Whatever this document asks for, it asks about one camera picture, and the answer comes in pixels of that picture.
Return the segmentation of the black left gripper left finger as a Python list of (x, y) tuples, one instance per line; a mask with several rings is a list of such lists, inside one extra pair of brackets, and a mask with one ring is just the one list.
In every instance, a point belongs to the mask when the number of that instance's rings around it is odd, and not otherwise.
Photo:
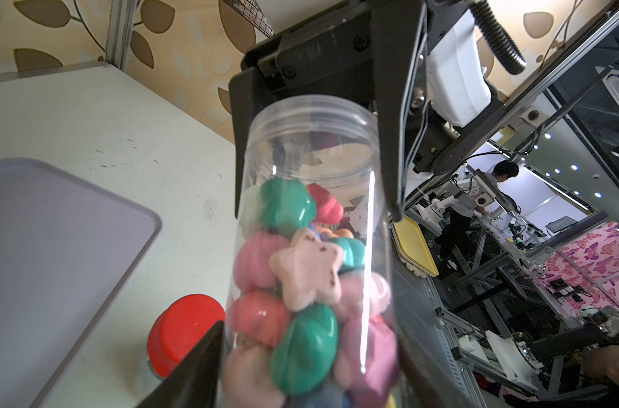
[(173, 372), (137, 408), (214, 407), (224, 322), (215, 323)]

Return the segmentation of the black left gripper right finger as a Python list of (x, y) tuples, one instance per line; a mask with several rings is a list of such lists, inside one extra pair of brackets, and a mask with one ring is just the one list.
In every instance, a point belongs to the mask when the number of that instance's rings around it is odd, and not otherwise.
[(398, 326), (397, 334), (400, 369), (422, 407), (472, 407), (469, 397), (406, 328)]

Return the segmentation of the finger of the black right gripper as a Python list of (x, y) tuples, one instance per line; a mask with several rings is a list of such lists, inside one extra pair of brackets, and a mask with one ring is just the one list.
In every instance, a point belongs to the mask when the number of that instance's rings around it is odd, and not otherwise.
[(392, 220), (404, 216), (406, 121), (416, 78), (427, 5), (384, 1), (372, 10), (372, 62), (381, 175)]
[(245, 154), (253, 119), (274, 102), (263, 74), (256, 67), (247, 68), (229, 82), (229, 99), (236, 148), (235, 217), (238, 217), (244, 179)]

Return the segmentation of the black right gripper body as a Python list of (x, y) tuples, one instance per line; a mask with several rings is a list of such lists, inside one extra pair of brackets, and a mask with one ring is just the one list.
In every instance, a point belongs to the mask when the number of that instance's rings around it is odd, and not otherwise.
[(248, 50), (241, 69), (258, 68), (276, 100), (333, 95), (367, 105), (375, 100), (371, 21), (377, 5), (331, 7)]

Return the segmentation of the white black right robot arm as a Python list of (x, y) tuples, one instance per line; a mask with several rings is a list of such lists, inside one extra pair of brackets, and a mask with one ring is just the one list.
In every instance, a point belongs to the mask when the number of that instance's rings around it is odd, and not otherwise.
[(444, 173), (501, 110), (482, 73), (481, 32), (511, 74), (525, 58), (486, 1), (269, 1), (271, 38), (229, 82), (237, 198), (255, 174), (246, 152), (276, 125), (326, 149), (363, 131), (377, 146), (393, 220), (406, 210), (410, 168)]

